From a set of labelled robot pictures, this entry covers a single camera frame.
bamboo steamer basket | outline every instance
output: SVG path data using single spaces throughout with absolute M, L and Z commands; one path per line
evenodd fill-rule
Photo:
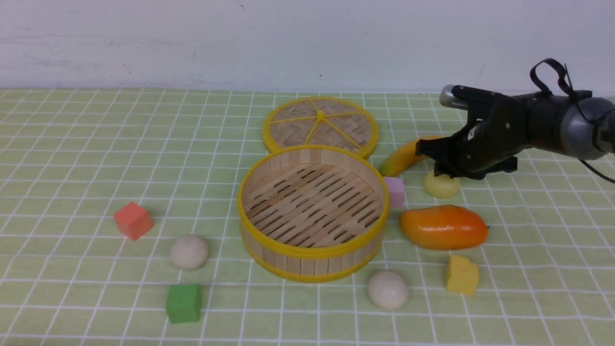
M 364 108 L 345 99 L 304 97 L 283 103 L 264 120 L 270 153 L 298 145 L 328 145 L 367 159 L 376 149 L 378 124 Z
M 269 154 L 246 174 L 237 199 L 248 253 L 273 274 L 304 283 L 337 280 L 369 263 L 389 214 L 378 171 L 326 145 Z

green cube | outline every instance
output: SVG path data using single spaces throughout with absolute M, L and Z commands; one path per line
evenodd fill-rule
M 167 294 L 167 316 L 171 323 L 196 322 L 200 319 L 202 296 L 198 284 L 176 284 Z

red cube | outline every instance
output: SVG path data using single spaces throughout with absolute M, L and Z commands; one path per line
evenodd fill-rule
M 113 215 L 117 228 L 132 240 L 141 238 L 154 224 L 145 208 L 130 202 Z

banana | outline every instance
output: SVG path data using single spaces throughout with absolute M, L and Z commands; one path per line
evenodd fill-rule
M 384 160 L 378 171 L 383 177 L 396 177 L 400 175 L 403 171 L 408 169 L 408 167 L 427 158 L 427 156 L 424 155 L 416 155 L 416 144 L 419 140 L 439 138 L 442 137 L 437 135 L 425 136 L 404 144 L 395 150 L 386 160 Z

yellow block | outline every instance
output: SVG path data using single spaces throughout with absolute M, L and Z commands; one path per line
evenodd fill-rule
M 478 286 L 478 265 L 469 259 L 452 255 L 446 267 L 446 290 L 468 296 L 474 295 Z

